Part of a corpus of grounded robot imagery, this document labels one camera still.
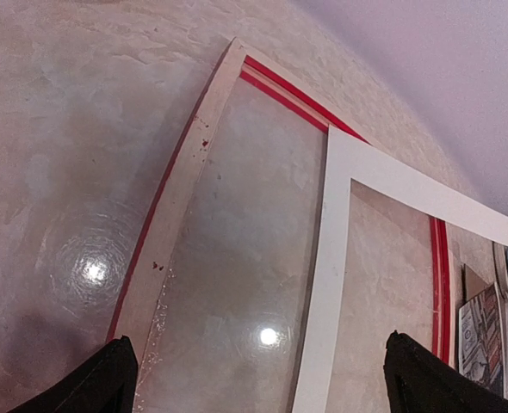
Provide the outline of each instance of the wooden strip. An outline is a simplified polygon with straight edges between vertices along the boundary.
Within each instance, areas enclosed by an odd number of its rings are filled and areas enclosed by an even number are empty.
[[[336,137],[326,151],[319,244],[293,413],[324,412],[331,383],[344,287],[350,179],[342,174]]]
[[[244,47],[236,39],[224,52],[198,109],[183,133],[182,143],[176,148],[171,173],[160,189],[160,199],[153,203],[152,222],[146,223],[145,238],[138,243],[137,262],[130,266],[128,287],[121,294],[121,309],[119,314],[115,313],[114,336],[129,336],[139,361],[143,360],[158,296],[183,215],[245,56]]]

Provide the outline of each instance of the beige marble surface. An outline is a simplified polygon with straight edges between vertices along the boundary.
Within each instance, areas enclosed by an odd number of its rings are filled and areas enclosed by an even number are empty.
[[[409,109],[289,1],[0,0],[0,411],[102,344],[171,151],[233,36],[378,147],[475,195]]]
[[[348,254],[327,413],[389,411],[382,366],[397,330],[431,349],[428,216],[353,182]]]

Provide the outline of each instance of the red edge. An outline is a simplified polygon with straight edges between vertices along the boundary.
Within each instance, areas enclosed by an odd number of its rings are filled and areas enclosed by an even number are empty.
[[[432,320],[432,353],[441,359],[442,356],[442,294],[441,294],[441,260],[439,232],[437,229],[437,219],[430,217],[430,235],[432,244],[432,267],[433,267],[433,283],[434,283],[434,305],[433,305],[433,320]]]
[[[275,83],[279,84],[279,86],[282,86],[285,90],[287,90],[288,92],[292,93],[294,96],[296,96],[298,99],[300,99],[302,102],[304,102],[310,108],[314,109],[316,112],[322,114],[324,117],[326,117],[338,129],[342,129],[344,132],[349,133],[352,136],[355,136],[356,138],[362,140],[365,143],[368,143],[367,140],[362,138],[362,136],[359,133],[357,133],[351,127],[349,127],[344,122],[342,122],[336,115],[334,115],[331,112],[329,112],[328,109],[324,108],[321,104],[317,103],[314,99],[312,99],[311,97],[306,95],[304,92],[302,92],[296,86],[294,86],[293,84],[291,84],[287,80],[283,79],[282,77],[280,77],[279,75],[277,75],[276,73],[274,73],[273,71],[271,71],[270,69],[268,69],[267,67],[262,65],[261,63],[257,62],[256,60],[254,60],[250,56],[246,56],[245,63],[247,65],[249,65],[250,67],[252,67],[252,68],[256,69],[257,71],[259,71],[260,73],[262,73],[263,75],[265,75],[266,77],[268,77],[269,79],[274,81]],[[288,105],[293,105],[294,107],[296,107],[296,105],[294,105],[292,102],[290,102],[290,101],[287,101],[287,102],[288,102],[288,104],[285,105],[287,108],[288,108]]]
[[[440,258],[442,260],[442,361],[449,364],[451,338],[451,299],[449,284],[449,249],[447,245],[447,230],[445,222],[437,219],[439,231]]]
[[[343,130],[344,132],[360,139],[361,141],[370,145],[370,143],[364,139],[359,133],[351,129],[348,125],[342,122],[337,116],[329,112],[328,109],[324,108],[322,105],[317,103],[314,99],[306,95],[304,92],[293,86],[290,82],[280,77],[264,65],[260,64],[250,56],[246,56],[245,59],[246,64],[256,69],[260,73],[264,74],[266,77],[274,81],[275,83],[282,86],[285,90],[296,96],[302,102],[304,102],[307,106],[314,109],[316,112],[323,115],[327,118],[333,125],[337,128]],[[214,73],[217,71],[218,66],[221,61],[218,63]],[[126,277],[124,278],[124,282],[122,284],[122,289],[120,296],[116,302],[115,312],[113,314],[113,318],[108,329],[107,341],[114,338],[116,324],[118,322],[118,318],[121,314],[122,304],[124,302],[124,298],[126,297],[127,289],[129,288],[130,280],[132,278],[133,271],[135,270],[135,266],[139,259],[139,254],[143,248],[143,244],[146,239],[146,234],[149,231],[149,226],[151,225],[152,218],[154,216],[158,201],[160,200],[160,196],[164,191],[164,186],[168,181],[168,177],[170,176],[171,170],[174,166],[174,163],[177,159],[177,154],[182,147],[183,140],[189,131],[191,123],[193,122],[194,115],[199,108],[202,98],[206,94],[208,90],[208,86],[212,80],[212,77],[207,82],[205,89],[203,90],[201,97],[197,101],[195,105],[195,109],[193,113],[189,117],[189,121],[186,127],[183,130],[183,133],[177,142],[176,149],[172,153],[171,159],[169,161],[168,167],[164,172],[162,181],[158,186],[157,192],[154,196],[154,200],[151,204],[151,208],[146,216],[145,223],[143,228],[141,229],[141,233],[139,235],[139,239],[135,250],[132,255],[132,259],[130,261],[130,265],[128,271],[126,273]],[[240,77],[245,81],[249,82],[256,88],[260,89],[262,92],[266,93],[268,96],[280,102],[286,108],[292,110],[296,114],[298,114],[303,119],[307,120],[312,125],[316,126],[318,129],[323,132],[327,132],[327,126],[321,123],[319,120],[312,117],[308,112],[298,107],[293,102],[289,101],[286,97],[280,95],[272,88],[267,85],[259,82],[252,75],[242,71],[240,73]],[[431,244],[432,244],[432,261],[433,261],[433,283],[434,283],[434,315],[433,315],[433,327],[432,327],[432,353],[438,356],[445,363],[449,363],[449,339],[450,339],[450,302],[449,302],[449,255],[447,248],[447,232],[445,228],[445,223],[433,217],[430,217],[430,225],[431,225]]]

